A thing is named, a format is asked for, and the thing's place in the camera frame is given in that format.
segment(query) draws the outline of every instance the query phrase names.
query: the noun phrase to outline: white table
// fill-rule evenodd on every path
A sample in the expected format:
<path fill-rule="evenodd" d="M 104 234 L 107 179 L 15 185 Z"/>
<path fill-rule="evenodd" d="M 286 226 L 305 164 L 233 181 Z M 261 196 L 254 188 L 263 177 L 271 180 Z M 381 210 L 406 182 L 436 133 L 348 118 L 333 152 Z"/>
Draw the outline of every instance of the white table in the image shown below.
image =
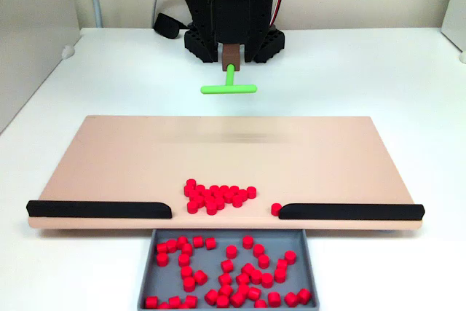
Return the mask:
<path fill-rule="evenodd" d="M 266 65 L 225 80 L 145 29 L 84 29 L 0 135 L 0 308 L 136 310 L 150 231 L 41 232 L 39 197 L 88 114 L 369 115 L 411 196 L 418 232 L 309 232 L 321 310 L 459 310 L 466 275 L 466 65 L 436 28 L 288 31 Z"/>

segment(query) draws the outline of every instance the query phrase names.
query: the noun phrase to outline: wooden board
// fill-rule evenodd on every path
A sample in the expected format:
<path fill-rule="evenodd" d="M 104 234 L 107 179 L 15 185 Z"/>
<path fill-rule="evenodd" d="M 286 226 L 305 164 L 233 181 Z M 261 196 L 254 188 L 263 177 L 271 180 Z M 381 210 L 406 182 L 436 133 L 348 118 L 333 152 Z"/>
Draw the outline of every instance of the wooden board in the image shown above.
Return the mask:
<path fill-rule="evenodd" d="M 255 186 L 215 216 L 183 185 Z M 32 227 L 417 229 L 421 221 L 279 220 L 280 202 L 413 204 L 369 117 L 89 116 L 40 200 L 165 202 L 171 219 L 31 217 Z"/>

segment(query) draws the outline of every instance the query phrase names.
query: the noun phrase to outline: green t-shaped tool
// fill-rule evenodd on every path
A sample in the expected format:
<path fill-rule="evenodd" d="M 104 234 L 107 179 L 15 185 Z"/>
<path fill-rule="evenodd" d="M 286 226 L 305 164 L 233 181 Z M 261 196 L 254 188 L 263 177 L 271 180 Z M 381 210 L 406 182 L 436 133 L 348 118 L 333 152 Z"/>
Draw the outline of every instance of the green t-shaped tool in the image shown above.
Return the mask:
<path fill-rule="evenodd" d="M 257 86 L 250 85 L 233 85 L 234 65 L 226 67 L 226 84 L 225 85 L 208 85 L 201 87 L 203 94 L 253 94 L 257 91 Z"/>

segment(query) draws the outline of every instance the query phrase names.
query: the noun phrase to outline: gray tray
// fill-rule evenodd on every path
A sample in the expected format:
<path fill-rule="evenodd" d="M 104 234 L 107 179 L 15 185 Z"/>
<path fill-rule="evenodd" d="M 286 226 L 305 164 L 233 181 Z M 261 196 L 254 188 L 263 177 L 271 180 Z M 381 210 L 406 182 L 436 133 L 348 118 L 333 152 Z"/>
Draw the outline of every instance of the gray tray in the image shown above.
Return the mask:
<path fill-rule="evenodd" d="M 194 271 L 202 269 L 208 276 L 209 280 L 203 286 L 197 286 L 192 293 L 186 293 L 183 290 L 183 282 L 180 276 L 180 267 L 178 266 L 179 251 L 169 253 L 170 263 L 166 267 L 158 267 L 155 261 L 157 243 L 166 242 L 169 239 L 177 239 L 179 236 L 188 237 L 192 244 L 192 238 L 203 236 L 204 238 L 214 237 L 217 241 L 217 248 L 206 250 L 204 248 L 195 248 L 191 257 L 191 267 Z M 239 275 L 240 269 L 244 264 L 250 262 L 258 269 L 257 259 L 253 256 L 252 249 L 245 250 L 242 247 L 242 238 L 246 235 L 254 237 L 254 243 L 262 244 L 266 249 L 266 254 L 270 257 L 270 266 L 268 269 L 259 269 L 262 272 L 274 272 L 278 259 L 283 259 L 286 251 L 296 252 L 297 259 L 294 265 L 288 266 L 287 279 L 284 283 L 275 283 L 271 288 L 265 289 L 257 286 L 262 290 L 261 299 L 267 300 L 267 294 L 276 291 L 282 299 L 282 306 L 276 310 L 284 310 L 289 307 L 284 302 L 285 295 L 292 291 L 298 293 L 301 288 L 307 288 L 312 293 L 312 300 L 308 305 L 299 305 L 297 308 L 306 311 L 317 311 L 319 301 L 315 288 L 314 277 L 312 275 L 311 261 L 307 247 L 307 239 L 304 230 L 300 229 L 157 229 L 152 233 L 149 255 L 146 262 L 146 270 L 143 276 L 141 292 L 138 300 L 138 310 L 147 310 L 144 308 L 144 301 L 147 296 L 158 296 L 160 302 L 168 302 L 172 296 L 180 296 L 184 302 L 186 295 L 195 295 L 198 297 L 197 309 L 213 309 L 216 306 L 210 306 L 204 300 L 204 295 L 210 289 L 218 290 L 218 276 L 223 272 L 220 263 L 226 260 L 225 249 L 228 245 L 238 247 L 238 256 L 233 259 L 235 269 L 231 272 L 233 278 L 232 287 L 234 290 L 237 284 L 234 281 Z M 246 300 L 242 309 L 254 310 L 253 302 Z"/>

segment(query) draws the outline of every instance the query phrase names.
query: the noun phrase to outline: pile of red blocks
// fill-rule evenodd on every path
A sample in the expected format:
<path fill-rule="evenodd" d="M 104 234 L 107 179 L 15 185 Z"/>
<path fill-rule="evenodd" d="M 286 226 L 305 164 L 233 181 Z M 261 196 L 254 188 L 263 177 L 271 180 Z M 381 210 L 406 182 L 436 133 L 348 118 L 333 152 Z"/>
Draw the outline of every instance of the pile of red blocks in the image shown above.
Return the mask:
<path fill-rule="evenodd" d="M 203 239 L 201 236 L 193 237 L 192 244 L 184 236 L 177 240 L 168 240 L 166 243 L 157 244 L 157 264 L 165 267 L 169 262 L 169 253 L 181 251 L 178 257 L 178 265 L 181 268 L 180 276 L 183 281 L 183 289 L 191 293 L 197 286 L 202 286 L 208 281 L 208 276 L 202 271 L 196 272 L 189 266 L 190 258 L 193 255 L 194 248 L 206 247 L 208 250 L 215 249 L 217 246 L 216 239 L 211 237 Z M 265 248 L 261 244 L 255 244 L 251 236 L 245 236 L 242 239 L 244 249 L 253 250 L 253 256 L 256 258 L 256 269 L 253 264 L 247 263 L 242 267 L 236 267 L 234 260 L 238 254 L 238 248 L 235 245 L 226 247 L 226 260 L 221 262 L 222 275 L 218 276 L 220 288 L 210 289 L 204 296 L 207 304 L 217 308 L 241 307 L 246 299 L 254 301 L 255 308 L 280 307 L 282 306 L 282 296 L 276 291 L 266 290 L 273 287 L 275 283 L 284 283 L 287 278 L 287 268 L 289 265 L 296 263 L 296 253 L 287 251 L 282 259 L 277 260 L 274 274 L 263 273 L 261 269 L 267 269 L 270 266 L 270 258 L 267 256 Z M 238 270 L 239 274 L 234 278 L 237 283 L 237 289 L 232 287 L 232 272 Z M 299 304 L 306 305 L 312 298 L 309 290 L 303 288 L 297 293 L 290 291 L 283 297 L 284 303 L 288 307 L 296 307 Z M 197 306 L 197 297 L 187 296 L 184 303 L 179 296 L 168 299 L 168 302 L 159 304 L 156 296 L 146 298 L 146 309 L 187 309 Z"/>
<path fill-rule="evenodd" d="M 212 185 L 207 189 L 190 178 L 184 187 L 184 195 L 189 198 L 186 205 L 188 213 L 195 214 L 200 208 L 205 207 L 208 215 L 216 215 L 227 204 L 232 204 L 235 208 L 242 207 L 247 200 L 256 198 L 257 190 L 252 186 L 240 189 L 238 186 L 227 185 Z"/>

